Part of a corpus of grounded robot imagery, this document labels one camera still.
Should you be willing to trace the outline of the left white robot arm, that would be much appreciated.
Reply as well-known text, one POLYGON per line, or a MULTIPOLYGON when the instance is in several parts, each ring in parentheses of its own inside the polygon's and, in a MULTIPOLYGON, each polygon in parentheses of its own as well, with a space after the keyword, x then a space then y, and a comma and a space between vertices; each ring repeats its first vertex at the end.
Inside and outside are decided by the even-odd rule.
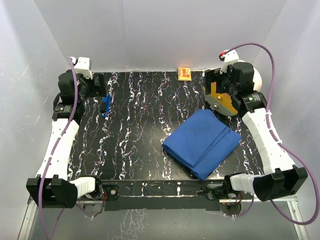
POLYGON ((52 130, 41 167, 28 178, 26 189, 38 207, 72 209, 83 196, 93 200, 103 195, 100 179, 93 175, 68 179, 71 148, 79 130, 88 98, 107 97, 105 77, 85 77, 67 70, 58 77, 59 93, 53 101, 52 130))

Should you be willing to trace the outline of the blue surgical drape cloth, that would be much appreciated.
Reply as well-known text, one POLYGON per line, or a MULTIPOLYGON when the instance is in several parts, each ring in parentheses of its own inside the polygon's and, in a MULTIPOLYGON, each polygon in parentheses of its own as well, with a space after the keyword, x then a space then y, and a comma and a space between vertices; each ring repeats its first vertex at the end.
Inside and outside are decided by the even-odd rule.
POLYGON ((240 144, 210 109, 198 109, 162 143, 164 150, 204 181, 240 144))

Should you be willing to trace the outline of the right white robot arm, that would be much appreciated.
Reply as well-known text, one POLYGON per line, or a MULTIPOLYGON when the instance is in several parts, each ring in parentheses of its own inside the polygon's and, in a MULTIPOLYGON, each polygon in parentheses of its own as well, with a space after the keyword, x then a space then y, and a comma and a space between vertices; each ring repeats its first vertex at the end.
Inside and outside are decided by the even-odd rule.
POLYGON ((280 139, 273 138, 276 130, 261 87, 261 75, 249 62, 236 60, 204 72, 206 102, 221 115, 241 118, 263 164, 263 175, 234 173, 225 177, 222 190, 230 199, 240 192, 256 195, 262 202, 292 196, 308 177, 307 170, 297 167, 280 147, 280 139))

